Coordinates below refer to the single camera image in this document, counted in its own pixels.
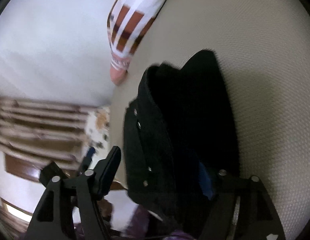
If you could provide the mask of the black pants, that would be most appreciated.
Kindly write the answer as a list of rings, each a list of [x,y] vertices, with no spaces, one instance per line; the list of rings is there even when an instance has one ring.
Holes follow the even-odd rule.
[[[233,203],[239,176],[235,120],[215,53],[180,69],[148,67],[124,120],[128,195],[174,229],[201,232]]]

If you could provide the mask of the floral pillow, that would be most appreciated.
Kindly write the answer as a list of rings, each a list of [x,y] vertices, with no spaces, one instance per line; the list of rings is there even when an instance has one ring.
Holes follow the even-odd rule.
[[[102,155],[109,149],[110,108],[103,106],[88,113],[85,126],[86,144]]]

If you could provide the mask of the brown wooden headboard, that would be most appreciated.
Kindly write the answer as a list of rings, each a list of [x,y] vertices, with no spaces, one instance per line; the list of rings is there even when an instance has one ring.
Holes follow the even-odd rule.
[[[54,162],[67,177],[76,176],[91,141],[89,122],[96,107],[0,97],[0,152],[4,170],[39,181]]]

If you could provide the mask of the beige bed mattress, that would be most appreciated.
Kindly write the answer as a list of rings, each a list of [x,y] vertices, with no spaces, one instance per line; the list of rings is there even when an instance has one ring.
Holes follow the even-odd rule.
[[[167,0],[111,105],[111,144],[145,69],[216,52],[239,138],[242,175],[270,193],[287,239],[310,220],[310,16],[299,0]]]

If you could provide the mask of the brown white checkered pillow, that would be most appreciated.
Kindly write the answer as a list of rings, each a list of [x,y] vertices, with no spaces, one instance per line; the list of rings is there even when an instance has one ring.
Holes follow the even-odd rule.
[[[120,85],[132,58],[166,0],[116,0],[107,19],[111,81]]]

